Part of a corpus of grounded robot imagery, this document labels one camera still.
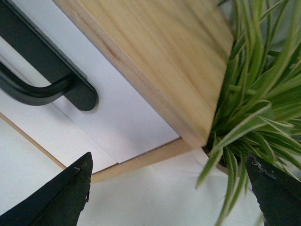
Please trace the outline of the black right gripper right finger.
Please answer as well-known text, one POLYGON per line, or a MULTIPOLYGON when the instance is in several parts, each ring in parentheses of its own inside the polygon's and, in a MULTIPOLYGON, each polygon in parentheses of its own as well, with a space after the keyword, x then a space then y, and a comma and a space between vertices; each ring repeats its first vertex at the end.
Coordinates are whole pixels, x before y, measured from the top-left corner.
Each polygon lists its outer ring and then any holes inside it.
POLYGON ((266 226, 301 224, 301 183, 251 153, 246 169, 266 226))

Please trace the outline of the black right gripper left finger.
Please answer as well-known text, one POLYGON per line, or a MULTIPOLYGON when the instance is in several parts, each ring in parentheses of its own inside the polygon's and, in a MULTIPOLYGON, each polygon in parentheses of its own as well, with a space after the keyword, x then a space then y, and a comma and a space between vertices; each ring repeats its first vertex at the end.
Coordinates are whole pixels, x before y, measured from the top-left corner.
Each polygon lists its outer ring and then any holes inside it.
POLYGON ((0 217, 2 226, 75 226, 89 200, 92 154, 87 152, 0 217))

